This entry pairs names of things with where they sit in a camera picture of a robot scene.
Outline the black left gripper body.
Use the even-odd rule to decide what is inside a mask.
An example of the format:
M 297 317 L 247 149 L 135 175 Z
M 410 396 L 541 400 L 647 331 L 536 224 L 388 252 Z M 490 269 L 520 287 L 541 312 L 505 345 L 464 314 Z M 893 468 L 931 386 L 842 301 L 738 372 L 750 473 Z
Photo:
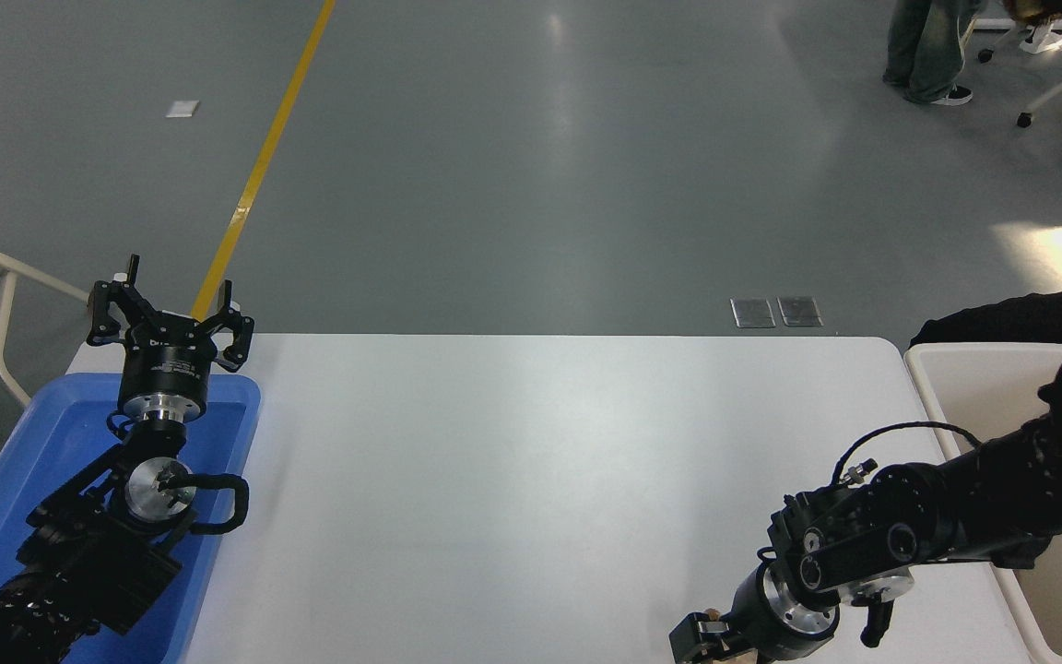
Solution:
M 119 403 L 153 394 L 207 402 L 218 350 L 211 337 L 196 331 L 193 320 L 170 316 L 138 321 L 126 329 L 124 344 Z

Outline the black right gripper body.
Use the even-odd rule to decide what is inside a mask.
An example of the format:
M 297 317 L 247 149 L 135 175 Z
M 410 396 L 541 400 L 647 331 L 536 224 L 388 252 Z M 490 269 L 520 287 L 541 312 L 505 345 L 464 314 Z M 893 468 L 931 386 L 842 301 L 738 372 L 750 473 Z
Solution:
M 839 611 L 801 605 L 773 565 L 763 563 L 737 588 L 729 618 L 732 629 L 760 656 L 792 661 L 812 656 L 834 639 Z

